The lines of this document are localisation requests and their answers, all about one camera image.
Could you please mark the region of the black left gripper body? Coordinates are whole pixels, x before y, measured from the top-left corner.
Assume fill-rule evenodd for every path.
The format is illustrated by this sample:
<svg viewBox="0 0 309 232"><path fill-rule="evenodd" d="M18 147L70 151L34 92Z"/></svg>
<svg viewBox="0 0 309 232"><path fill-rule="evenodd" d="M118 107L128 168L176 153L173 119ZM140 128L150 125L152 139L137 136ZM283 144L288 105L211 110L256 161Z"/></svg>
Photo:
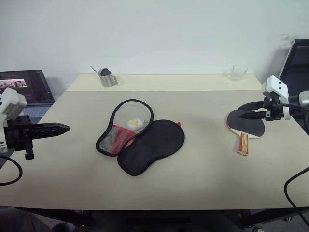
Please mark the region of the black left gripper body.
<svg viewBox="0 0 309 232"><path fill-rule="evenodd" d="M22 151L26 152L26 160L34 159L33 142L35 124L32 124L29 116L18 116L15 120L7 120L4 127L4 135L7 148L3 151Z"/></svg>

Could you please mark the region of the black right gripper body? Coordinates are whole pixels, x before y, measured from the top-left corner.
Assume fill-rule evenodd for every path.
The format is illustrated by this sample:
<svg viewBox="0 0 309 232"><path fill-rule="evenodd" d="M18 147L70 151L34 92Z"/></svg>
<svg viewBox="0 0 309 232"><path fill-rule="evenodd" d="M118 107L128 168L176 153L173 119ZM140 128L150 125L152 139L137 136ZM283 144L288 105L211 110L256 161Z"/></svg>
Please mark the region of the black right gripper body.
<svg viewBox="0 0 309 232"><path fill-rule="evenodd" d="M270 93L269 96L264 97L263 107L266 110L266 121L280 120L284 117L283 107L280 104L279 95L277 93Z"/></svg>

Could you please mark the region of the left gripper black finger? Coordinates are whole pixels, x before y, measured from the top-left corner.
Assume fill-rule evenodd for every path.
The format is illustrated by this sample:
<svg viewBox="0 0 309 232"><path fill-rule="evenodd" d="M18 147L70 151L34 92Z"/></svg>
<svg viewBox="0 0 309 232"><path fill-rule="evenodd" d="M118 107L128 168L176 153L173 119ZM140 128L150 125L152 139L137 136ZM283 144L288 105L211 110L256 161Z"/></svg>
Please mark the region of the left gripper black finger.
<svg viewBox="0 0 309 232"><path fill-rule="evenodd" d="M36 124L36 129L41 131L69 131L70 126L61 123L39 123Z"/></svg>
<svg viewBox="0 0 309 232"><path fill-rule="evenodd" d="M56 137L56 136L60 136L64 133L66 133L66 132L67 132L67 130L41 131L41 132L36 133L36 139Z"/></svg>

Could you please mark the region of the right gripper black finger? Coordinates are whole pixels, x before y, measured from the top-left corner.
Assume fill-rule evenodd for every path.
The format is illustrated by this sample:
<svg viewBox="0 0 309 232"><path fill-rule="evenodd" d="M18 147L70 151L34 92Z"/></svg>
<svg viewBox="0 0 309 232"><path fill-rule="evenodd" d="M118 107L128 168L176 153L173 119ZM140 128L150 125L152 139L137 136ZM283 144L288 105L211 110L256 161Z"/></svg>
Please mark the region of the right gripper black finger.
<svg viewBox="0 0 309 232"><path fill-rule="evenodd" d="M243 111L237 110L237 117L243 119L264 119L266 118L266 111Z"/></svg>
<svg viewBox="0 0 309 232"><path fill-rule="evenodd" d="M246 103L238 108L238 110L258 110L264 108L264 101L255 101Z"/></svg>

